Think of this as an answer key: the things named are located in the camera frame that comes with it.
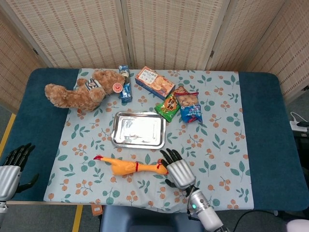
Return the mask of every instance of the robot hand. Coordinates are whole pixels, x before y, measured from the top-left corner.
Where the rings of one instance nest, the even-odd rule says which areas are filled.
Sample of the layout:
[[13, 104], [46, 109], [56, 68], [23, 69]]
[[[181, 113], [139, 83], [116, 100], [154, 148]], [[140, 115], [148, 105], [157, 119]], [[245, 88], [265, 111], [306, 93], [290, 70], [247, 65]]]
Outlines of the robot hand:
[[165, 182], [172, 188], [186, 191], [186, 196], [188, 198], [187, 213], [189, 219], [193, 219], [189, 211], [189, 205], [191, 205], [192, 209], [197, 214], [198, 219], [207, 231], [227, 232], [228, 230], [225, 228], [214, 209], [209, 205], [202, 191], [194, 186], [196, 177], [186, 161], [182, 159], [176, 150], [170, 150], [167, 148], [169, 154], [164, 150], [160, 150], [160, 152], [166, 159], [166, 161], [162, 159], [161, 162], [174, 180], [174, 183], [168, 179], [166, 179]]
[[39, 178], [39, 174], [24, 185], [19, 185], [21, 173], [26, 165], [28, 156], [35, 146], [27, 144], [10, 152], [4, 165], [0, 166], [0, 227], [7, 212], [6, 201], [10, 200], [15, 193], [20, 193], [32, 187]]

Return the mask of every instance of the tablecloth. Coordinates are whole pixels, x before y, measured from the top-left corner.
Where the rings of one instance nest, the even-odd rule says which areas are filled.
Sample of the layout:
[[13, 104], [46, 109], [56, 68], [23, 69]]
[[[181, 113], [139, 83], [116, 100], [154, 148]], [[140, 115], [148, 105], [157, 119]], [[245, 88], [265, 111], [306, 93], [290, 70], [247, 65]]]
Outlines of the tablecloth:
[[[93, 69], [78, 78], [90, 79]], [[119, 111], [154, 111], [162, 102], [135, 84], [133, 101], [121, 104], [108, 96], [93, 112], [70, 109], [60, 139], [44, 200], [72, 203], [131, 205], [164, 212], [186, 212], [185, 192], [165, 183], [168, 176], [139, 172], [113, 176], [96, 155], [156, 164], [158, 150], [117, 148], [111, 143], [114, 115]], [[179, 150], [197, 176], [197, 186], [216, 210], [252, 209], [250, 168], [237, 72], [163, 71], [177, 86], [199, 92], [204, 122], [183, 123], [180, 112], [166, 129], [166, 144]]]

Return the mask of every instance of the silver tray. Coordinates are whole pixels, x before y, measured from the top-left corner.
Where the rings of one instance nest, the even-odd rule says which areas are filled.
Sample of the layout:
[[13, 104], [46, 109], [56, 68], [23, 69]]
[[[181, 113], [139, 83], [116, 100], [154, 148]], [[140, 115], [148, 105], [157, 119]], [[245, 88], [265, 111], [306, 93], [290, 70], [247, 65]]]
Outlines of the silver tray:
[[152, 112], [118, 112], [112, 128], [115, 146], [160, 149], [165, 143], [166, 121]]

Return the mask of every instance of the yellow floor line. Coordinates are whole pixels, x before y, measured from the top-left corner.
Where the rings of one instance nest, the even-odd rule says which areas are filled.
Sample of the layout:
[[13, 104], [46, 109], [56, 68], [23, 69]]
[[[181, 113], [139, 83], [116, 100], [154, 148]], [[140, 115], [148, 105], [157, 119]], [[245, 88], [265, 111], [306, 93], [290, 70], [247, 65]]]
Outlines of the yellow floor line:
[[79, 204], [76, 208], [72, 232], [78, 232], [79, 225], [81, 223], [81, 218], [82, 218], [82, 210], [83, 210], [83, 205]]
[[6, 126], [6, 129], [5, 129], [4, 135], [3, 135], [2, 140], [1, 140], [1, 144], [0, 144], [0, 157], [3, 153], [6, 141], [8, 140], [8, 137], [9, 137], [9, 134], [11, 132], [11, 128], [12, 128], [12, 125], [14, 123], [15, 117], [16, 117], [16, 115], [12, 114], [8, 125]]

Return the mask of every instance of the power strip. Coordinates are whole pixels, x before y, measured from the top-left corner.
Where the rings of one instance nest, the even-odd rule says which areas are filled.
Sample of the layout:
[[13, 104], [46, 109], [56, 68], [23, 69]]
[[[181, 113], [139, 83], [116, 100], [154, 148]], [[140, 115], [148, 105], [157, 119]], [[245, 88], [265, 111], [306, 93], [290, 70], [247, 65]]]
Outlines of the power strip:
[[293, 131], [301, 131], [301, 132], [307, 132], [307, 128], [306, 127], [299, 127], [297, 126], [298, 122], [294, 122], [294, 121], [290, 121], [290, 125]]

